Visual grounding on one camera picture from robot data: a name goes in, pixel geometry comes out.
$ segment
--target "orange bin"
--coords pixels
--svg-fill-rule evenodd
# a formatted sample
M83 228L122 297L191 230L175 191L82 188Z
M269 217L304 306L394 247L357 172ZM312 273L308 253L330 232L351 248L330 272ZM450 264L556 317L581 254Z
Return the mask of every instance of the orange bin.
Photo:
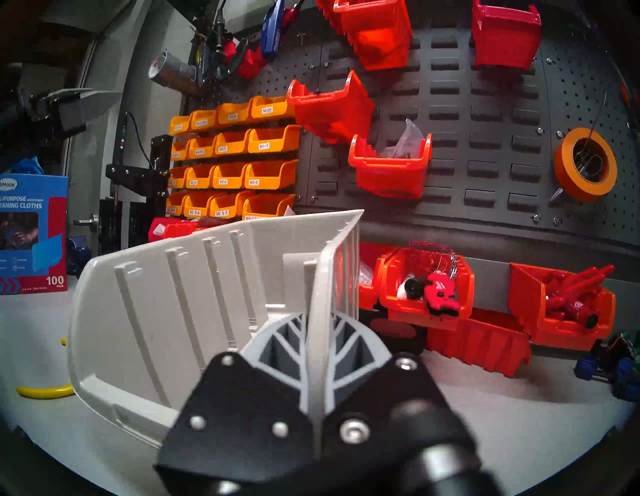
M609 337L616 313L616 296L604 288L598 288L595 298L588 303L599 310L598 324L588 330L573 321L560 321L546 317L546 284L553 274L571 272L510 264L509 309L518 318L531 342L544 346L569 349L591 349L596 339Z
M187 179L187 171L191 168L190 165L181 165L180 167L173 167L169 171L169 182L166 187L168 188L184 188L184 183Z
M460 304L458 317L432 316L427 310L427 305L422 300L409 300L398 298L397 289L405 280L407 274L414 273L417 276L424 273L422 267L430 263L421 263L423 257L429 260L443 257L446 267L449 263L449 254L433 252L415 252L409 248L401 248L386 259L382 267L380 283L380 303L388 310L389 320L405 322L429 328L453 330L458 322L471 315L474 306L475 276L467 261L458 255L458 274L456 275L456 294Z
M507 377L513 377L520 364L529 365L531 359L529 335L518 320L510 314L481 308L474 308L456 329L429 329L427 348Z
M422 198L422 188L431 160L431 135L422 140L420 156L415 159L378 157L365 138L353 136L349 164L356 168L356 183L379 196Z
M293 207L296 195L287 193L261 193L244 203L242 219L262 219L264 217L282 217L287 207Z
M244 185L246 162L218 164L213 170L211 184L214 188L240 189Z
M248 189L281 189L296 182L297 160L251 162L244 176Z
M360 284L358 286L360 308L372 310L373 306L378 302L380 298L380 283L382 281L382 267L387 257L395 250L398 250L396 246L360 242L360 263L364 262L373 269L371 285Z
M188 189L211 188L215 168L216 166L212 164L197 164L189 167L185 176L185 187Z
M354 134L368 136L376 107L354 71L344 89L319 95L294 79L287 101L296 108L298 124L332 145L349 143Z

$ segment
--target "orange storage bin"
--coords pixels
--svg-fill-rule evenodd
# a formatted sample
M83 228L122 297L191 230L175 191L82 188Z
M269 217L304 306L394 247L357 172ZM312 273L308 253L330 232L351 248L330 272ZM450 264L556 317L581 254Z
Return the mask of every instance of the orange storage bin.
M253 120L285 119L295 117L292 105L287 103L287 97L253 97L251 118Z
M252 122L251 106L253 99L247 103L223 103L217 108L218 124L230 126L236 124L248 124Z
M189 191L178 191L177 193L173 193L169 195L166 199L166 207L164 211L169 215L182 215L182 210L184 208L184 201L187 198Z
M422 140L420 156L415 159L378 157L365 138L353 136L349 164L356 168L356 183L379 196L422 198L422 188L431 160L431 135Z
M184 185L188 189L211 188L213 181L213 170L216 166L212 164L198 164L187 169Z
M248 189L281 189L295 184L297 160L251 162L244 176Z
M215 156L213 148L213 138L193 138L187 144L187 158L210 159Z
M289 124L277 129L252 129L249 153L290 152L300 145L300 126Z
M204 132L214 129L217 126L216 110L196 110L191 112L189 130L193 132Z
M180 167L174 167L169 171L169 181L166 187L168 188L184 188L185 181L187 179L187 171L191 168L190 165L182 165Z
M531 359L529 335L518 320L481 308L474 308L455 330L429 329L427 348L507 377L513 377L520 364L529 365Z
M244 203L242 219L262 219L264 217L282 217L287 207L293 207L296 195L287 193L261 193L248 198Z
M376 107L354 71L344 89L319 95L294 79L287 101L296 108L298 124L332 145L349 143L354 134L368 136Z
M598 324L591 330L573 321L560 321L545 317L547 313L545 285L552 274L571 272L534 267L522 264L511 265L509 285L509 309L518 318L531 342L555 348L591 349L596 339L605 339L611 334L616 313L616 296L604 288L598 288L596 297L589 304L600 311Z
M475 276L467 261L458 255L458 274L456 275L456 294L460 304L458 317L447 315L435 317L427 310L426 303L422 300L409 300L398 298L397 289L405 280L407 274L414 273L417 276L423 274L420 260L422 257L435 258L437 255L448 259L449 254L433 252L417 252L411 256L414 250L401 248L391 255L382 267L380 284L380 303L388 310L389 320L405 322L423 327L438 329L455 329L458 322L471 315L474 306Z
M248 164L246 162L233 162L230 164L218 164L213 170L214 188L240 189L244 186L244 175Z
M382 267L387 257L398 249L396 246L387 244L360 242L360 262L366 263L373 270L371 285L360 284L358 286L360 308L372 310L373 306L378 302L380 298L380 283L382 281Z
M191 219L206 217L209 215L211 200L225 194L222 191L189 191L184 199L182 214Z
M216 196L209 205L209 217L231 219L243 213L244 202L255 195L255 191L240 191L229 195Z
M189 143L175 141L171 145L171 160L180 161L187 159L187 147Z
M246 131L225 131L216 135L213 149L216 155L237 155L247 153L251 129Z

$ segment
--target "pegboard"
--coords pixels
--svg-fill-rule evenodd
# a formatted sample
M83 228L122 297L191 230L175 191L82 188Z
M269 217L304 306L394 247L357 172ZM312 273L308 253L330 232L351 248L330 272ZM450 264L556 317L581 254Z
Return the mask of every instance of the pegboard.
M369 142L378 152L397 142L406 118L432 134L424 194L400 200L358 188L348 145L327 145L305 133L295 185L304 211L364 208L368 219L382 222L437 221L484 232L495 226L529 238L549 239L557 232L571 235L564 242L599 238L639 246L637 150L607 55L589 44L577 21L568 22L567 13L545 8L543 41L528 70L480 68L474 64L470 10L449 3L410 12L416 25L408 65L377 72L362 68L346 37L337 36L318 10L303 11L273 64L250 81L236 76L221 87L219 99L203 106L283 95L292 79L330 92L343 88L355 70L377 105ZM552 165L556 132L589 127L604 88L609 96L598 132L616 156L618 183L593 204L563 195L549 205L559 187Z

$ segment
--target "white table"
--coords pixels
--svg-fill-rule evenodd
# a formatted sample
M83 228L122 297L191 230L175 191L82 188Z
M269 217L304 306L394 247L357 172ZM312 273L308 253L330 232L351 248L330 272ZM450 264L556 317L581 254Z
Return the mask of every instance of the white table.
M157 450L110 424L77 396L22 398L16 386L68 383L66 336L75 289L0 296L0 413L51 456L120 496L166 494L152 465ZM573 375L573 360L534 356L516 377L426 351L423 358L451 407L479 443L479 454L505 494L555 474L621 427L633 405L605 383Z

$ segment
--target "white divider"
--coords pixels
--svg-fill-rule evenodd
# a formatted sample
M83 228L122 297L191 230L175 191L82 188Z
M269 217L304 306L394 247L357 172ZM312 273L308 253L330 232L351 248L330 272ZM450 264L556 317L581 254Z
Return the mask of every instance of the white divider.
M271 310L304 311L308 298L291 297L285 283L303 292L309 286L304 268L318 263L318 253L323 260L331 252L332 266L333 257L347 261L332 276L336 286L325 278L318 288L314 283L312 301L328 291L325 299L332 302L320 320L328 321L332 306L357 313L355 238L349 237L342 255L335 250L361 215L240 221L91 260L76 287L67 341L76 394L107 420L158 446L214 355L242 348ZM302 264L294 270L303 280L291 278L292 260Z

